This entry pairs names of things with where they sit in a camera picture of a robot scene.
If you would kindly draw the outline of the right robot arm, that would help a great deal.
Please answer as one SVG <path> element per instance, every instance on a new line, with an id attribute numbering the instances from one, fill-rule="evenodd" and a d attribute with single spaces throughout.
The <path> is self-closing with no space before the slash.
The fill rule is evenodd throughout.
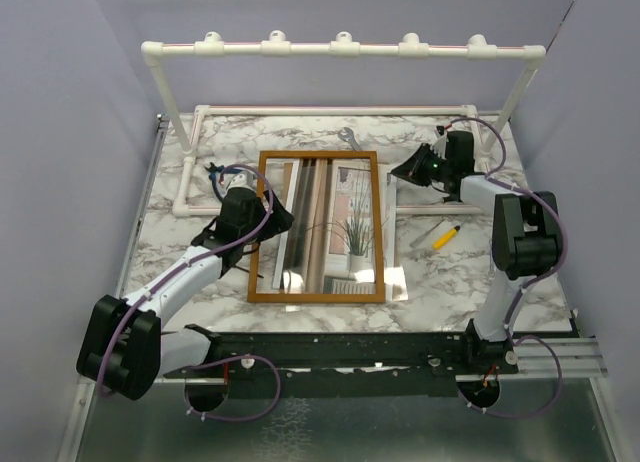
<path id="1" fill-rule="evenodd" d="M 496 275 L 459 349 L 461 365 L 481 373 L 510 349 L 520 301 L 530 285 L 562 262 L 564 236 L 552 193 L 530 193 L 476 171 L 475 140 L 468 131 L 444 132 L 440 141 L 443 148 L 420 145 L 391 174 L 419 187 L 439 183 L 450 200 L 492 216 L 490 254 Z"/>

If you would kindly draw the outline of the plant window photo print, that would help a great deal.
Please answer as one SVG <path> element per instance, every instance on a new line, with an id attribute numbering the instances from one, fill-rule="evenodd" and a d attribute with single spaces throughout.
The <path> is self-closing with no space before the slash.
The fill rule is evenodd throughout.
<path id="1" fill-rule="evenodd" d="M 287 199 L 292 227 L 279 237 L 267 285 L 284 294 L 369 296 L 378 292 L 376 246 L 392 251 L 396 183 L 378 166 L 379 212 L 373 215 L 368 159 L 298 159 Z M 380 223 L 382 239 L 375 238 Z"/>

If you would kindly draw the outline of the yellow black screwdriver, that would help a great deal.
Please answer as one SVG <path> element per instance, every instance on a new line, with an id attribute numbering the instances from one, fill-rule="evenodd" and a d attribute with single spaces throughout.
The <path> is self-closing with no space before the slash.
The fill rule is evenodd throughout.
<path id="1" fill-rule="evenodd" d="M 448 232 L 440 236 L 433 244 L 432 248 L 436 251 L 441 250 L 445 245 L 447 245 L 460 231 L 461 226 L 456 225 L 451 228 Z"/>

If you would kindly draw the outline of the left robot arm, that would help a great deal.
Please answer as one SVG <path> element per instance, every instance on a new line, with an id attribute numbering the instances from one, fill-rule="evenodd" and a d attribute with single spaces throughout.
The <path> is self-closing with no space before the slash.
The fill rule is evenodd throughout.
<path id="1" fill-rule="evenodd" d="M 155 379 L 189 366 L 206 377 L 221 353 L 201 329 L 163 332 L 169 320 L 205 287 L 216 283 L 245 255 L 245 248 L 288 231 L 294 217 L 270 190 L 227 191 L 220 213 L 165 272 L 142 288 L 94 305 L 76 361 L 79 375 L 130 400 Z"/>

